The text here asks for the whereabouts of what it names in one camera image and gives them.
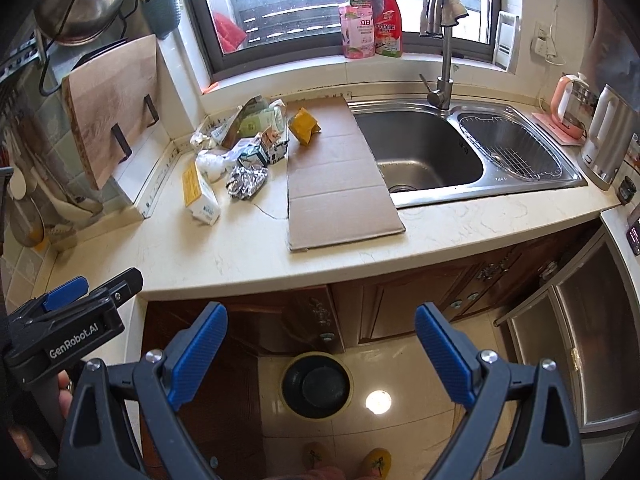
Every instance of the screw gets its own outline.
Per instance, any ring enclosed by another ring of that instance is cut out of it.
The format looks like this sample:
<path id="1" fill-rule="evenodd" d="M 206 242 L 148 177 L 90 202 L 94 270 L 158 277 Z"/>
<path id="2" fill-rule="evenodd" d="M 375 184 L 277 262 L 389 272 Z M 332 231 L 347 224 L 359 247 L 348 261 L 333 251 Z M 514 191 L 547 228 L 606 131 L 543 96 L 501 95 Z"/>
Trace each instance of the screw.
<path id="1" fill-rule="evenodd" d="M 495 353 L 493 350 L 482 350 L 480 352 L 480 358 L 485 363 L 491 364 L 491 363 L 495 363 L 498 360 L 498 354 Z"/>
<path id="2" fill-rule="evenodd" d="M 162 350 L 149 350 L 149 352 L 145 354 L 145 359 L 150 363 L 157 363 L 160 359 L 162 359 Z"/>
<path id="3" fill-rule="evenodd" d="M 542 359 L 542 367 L 545 370 L 553 372 L 558 366 L 556 365 L 556 362 L 553 361 L 553 359 Z"/>
<path id="4" fill-rule="evenodd" d="M 100 359 L 89 359 L 86 362 L 86 367 L 90 372 L 95 372 L 98 368 L 100 368 Z"/>

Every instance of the window sill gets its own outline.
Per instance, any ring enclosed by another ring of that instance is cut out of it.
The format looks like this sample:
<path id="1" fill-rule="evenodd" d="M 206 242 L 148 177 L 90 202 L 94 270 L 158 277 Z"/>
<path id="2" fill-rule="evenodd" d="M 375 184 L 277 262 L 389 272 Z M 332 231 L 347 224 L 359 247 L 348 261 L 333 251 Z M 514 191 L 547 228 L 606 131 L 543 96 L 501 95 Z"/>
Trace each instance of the window sill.
<path id="1" fill-rule="evenodd" d="M 442 69 L 442 57 L 433 54 L 403 54 L 401 58 L 374 56 L 345 59 L 327 56 L 270 66 L 223 79 L 202 96 L 207 114 L 218 114 L 244 103 L 257 94 L 287 96 L 322 88 L 341 88 L 375 83 L 418 83 L 419 73 L 435 82 Z M 452 78 L 458 84 L 499 89 L 526 95 L 526 85 L 516 76 L 492 64 L 454 58 Z"/>

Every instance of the sink drain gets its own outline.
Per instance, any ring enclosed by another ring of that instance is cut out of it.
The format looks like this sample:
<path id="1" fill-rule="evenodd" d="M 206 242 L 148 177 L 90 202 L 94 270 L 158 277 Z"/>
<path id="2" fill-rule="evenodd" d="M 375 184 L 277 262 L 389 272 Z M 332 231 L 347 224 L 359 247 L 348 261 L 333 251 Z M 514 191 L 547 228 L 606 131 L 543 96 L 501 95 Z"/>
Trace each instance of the sink drain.
<path id="1" fill-rule="evenodd" d="M 389 193 L 400 193 L 403 191 L 418 191 L 417 187 L 409 186 L 408 184 L 397 184 L 389 188 Z"/>

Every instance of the foot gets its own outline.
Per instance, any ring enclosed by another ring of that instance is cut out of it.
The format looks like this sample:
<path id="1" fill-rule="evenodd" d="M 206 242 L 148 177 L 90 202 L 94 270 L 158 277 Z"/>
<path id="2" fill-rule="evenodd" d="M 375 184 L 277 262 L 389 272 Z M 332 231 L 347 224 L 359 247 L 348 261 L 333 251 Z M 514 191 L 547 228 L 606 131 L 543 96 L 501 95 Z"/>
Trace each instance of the foot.
<path id="1" fill-rule="evenodd" d="M 358 476 L 373 476 L 385 480 L 391 469 L 391 453 L 378 447 L 364 457 Z"/>
<path id="2" fill-rule="evenodd" d="M 302 463 L 307 471 L 334 464 L 334 457 L 324 444 L 310 442 L 302 448 Z"/>

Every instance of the cardboard sheet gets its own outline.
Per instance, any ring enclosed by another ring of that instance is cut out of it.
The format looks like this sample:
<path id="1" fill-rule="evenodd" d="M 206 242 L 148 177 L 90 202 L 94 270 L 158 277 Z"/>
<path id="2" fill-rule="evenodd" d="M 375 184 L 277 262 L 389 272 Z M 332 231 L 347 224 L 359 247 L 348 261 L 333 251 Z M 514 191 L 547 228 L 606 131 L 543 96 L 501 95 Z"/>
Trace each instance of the cardboard sheet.
<path id="1" fill-rule="evenodd" d="M 292 251 L 404 232 L 373 154 L 342 97 L 287 104 L 305 107 L 322 129 L 302 146 L 291 136 L 287 160 Z"/>

